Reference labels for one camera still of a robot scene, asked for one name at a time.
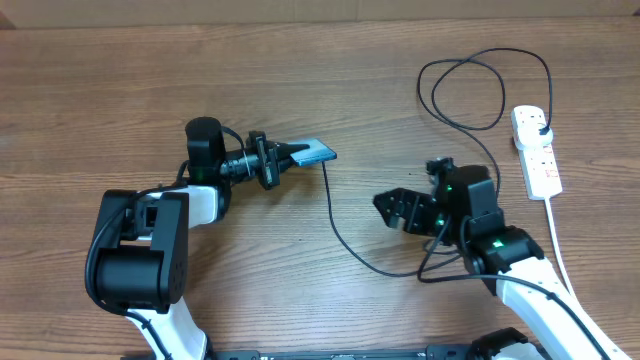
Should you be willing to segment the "blue Galaxy smartphone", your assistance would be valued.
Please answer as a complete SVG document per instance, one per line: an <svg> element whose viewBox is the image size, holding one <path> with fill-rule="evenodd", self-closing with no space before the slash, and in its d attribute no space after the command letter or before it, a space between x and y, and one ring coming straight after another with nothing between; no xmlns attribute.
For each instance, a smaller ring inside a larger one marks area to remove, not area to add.
<svg viewBox="0 0 640 360"><path fill-rule="evenodd" d="M337 153L317 138L291 142L291 145L303 146L302 150L297 150L290 155L299 167L311 166L337 158Z"/></svg>

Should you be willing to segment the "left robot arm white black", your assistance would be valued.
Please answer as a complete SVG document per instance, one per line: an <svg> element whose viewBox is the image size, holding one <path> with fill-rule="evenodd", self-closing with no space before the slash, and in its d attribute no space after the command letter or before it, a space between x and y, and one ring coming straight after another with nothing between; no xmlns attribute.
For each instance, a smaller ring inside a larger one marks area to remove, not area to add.
<svg viewBox="0 0 640 360"><path fill-rule="evenodd" d="M221 220L238 183L279 185L282 172L308 164L314 145L274 142L252 131L229 151L230 130L212 117L189 121L185 132L188 159L173 184L104 193L84 270L91 300L131 321L154 359L215 356L184 299L190 229Z"/></svg>

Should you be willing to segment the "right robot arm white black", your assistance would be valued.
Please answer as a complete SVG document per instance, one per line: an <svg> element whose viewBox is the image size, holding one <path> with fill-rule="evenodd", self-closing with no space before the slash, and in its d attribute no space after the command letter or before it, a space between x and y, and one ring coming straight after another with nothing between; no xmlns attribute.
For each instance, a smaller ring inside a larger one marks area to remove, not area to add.
<svg viewBox="0 0 640 360"><path fill-rule="evenodd" d="M508 226L486 167L427 163L434 189L396 188L373 204L389 227L456 247L464 279L480 279L531 330L552 359L624 359L618 347L562 285L550 260L523 229Z"/></svg>

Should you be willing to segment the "white charger plug adapter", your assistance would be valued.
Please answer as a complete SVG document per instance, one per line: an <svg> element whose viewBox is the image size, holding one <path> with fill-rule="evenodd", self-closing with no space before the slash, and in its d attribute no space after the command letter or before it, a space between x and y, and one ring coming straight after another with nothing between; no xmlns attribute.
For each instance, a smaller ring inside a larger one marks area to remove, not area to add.
<svg viewBox="0 0 640 360"><path fill-rule="evenodd" d="M542 124L517 123L514 128L514 142L518 150L531 150L550 145L554 133Z"/></svg>

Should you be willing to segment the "white power strip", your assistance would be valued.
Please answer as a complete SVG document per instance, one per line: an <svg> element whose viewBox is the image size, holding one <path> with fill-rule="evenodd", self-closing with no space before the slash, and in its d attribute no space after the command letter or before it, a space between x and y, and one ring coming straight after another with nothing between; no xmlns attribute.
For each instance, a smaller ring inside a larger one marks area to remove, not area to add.
<svg viewBox="0 0 640 360"><path fill-rule="evenodd" d="M513 139L517 123L547 125L543 110L532 105L516 106L511 112L511 121ZM518 153L529 199L550 200L563 191L551 144L531 150L518 150Z"/></svg>

